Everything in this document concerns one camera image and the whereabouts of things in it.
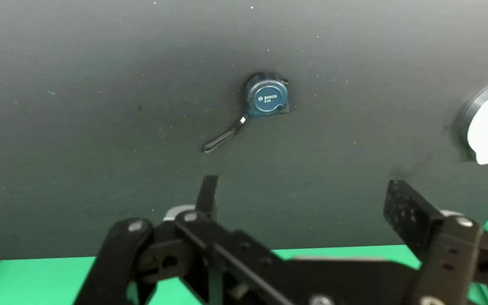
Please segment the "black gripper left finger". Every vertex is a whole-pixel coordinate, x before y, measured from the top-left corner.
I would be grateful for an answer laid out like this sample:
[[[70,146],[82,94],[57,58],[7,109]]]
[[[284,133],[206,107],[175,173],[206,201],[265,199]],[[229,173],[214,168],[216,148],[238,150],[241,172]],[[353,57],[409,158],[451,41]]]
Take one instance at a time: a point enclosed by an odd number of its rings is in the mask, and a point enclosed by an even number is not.
[[[145,217],[116,223],[73,305],[148,305],[160,282],[195,282],[204,273],[206,256],[184,234],[180,224],[216,216],[218,185],[219,179],[207,175],[197,201],[170,209],[158,226]]]

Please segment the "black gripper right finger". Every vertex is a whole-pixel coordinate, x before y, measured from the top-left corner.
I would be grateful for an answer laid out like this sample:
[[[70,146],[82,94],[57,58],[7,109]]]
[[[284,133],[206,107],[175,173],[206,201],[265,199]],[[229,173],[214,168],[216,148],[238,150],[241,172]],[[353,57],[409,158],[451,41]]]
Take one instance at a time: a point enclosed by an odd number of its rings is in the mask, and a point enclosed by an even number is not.
[[[468,305],[484,229],[443,214],[404,180],[389,184],[384,217],[421,262],[407,304]]]

